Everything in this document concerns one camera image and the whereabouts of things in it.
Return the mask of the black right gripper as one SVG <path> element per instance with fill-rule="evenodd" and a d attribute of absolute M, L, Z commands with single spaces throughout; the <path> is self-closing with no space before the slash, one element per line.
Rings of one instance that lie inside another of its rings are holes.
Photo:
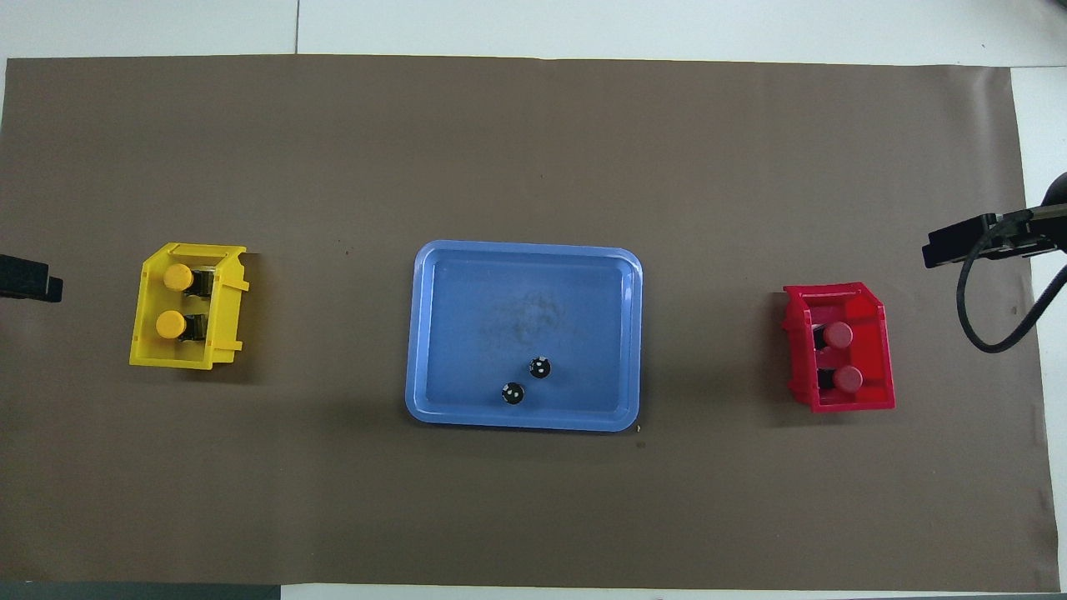
<path fill-rule="evenodd" d="M 1006 227 L 991 237 L 980 258 L 1000 260 L 1014 256 L 1037 256 L 1066 250 L 1066 205 L 1052 204 L 1014 212 L 983 214 L 929 233 L 923 246 L 926 268 L 946 263 L 961 263 L 980 239 L 991 228 L 1006 222 Z"/>

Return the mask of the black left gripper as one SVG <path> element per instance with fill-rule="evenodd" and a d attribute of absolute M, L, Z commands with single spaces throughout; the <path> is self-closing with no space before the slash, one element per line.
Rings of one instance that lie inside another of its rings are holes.
<path fill-rule="evenodd" d="M 1 255 L 1 297 L 60 303 L 63 281 L 50 277 L 50 268 L 45 262 Z"/>

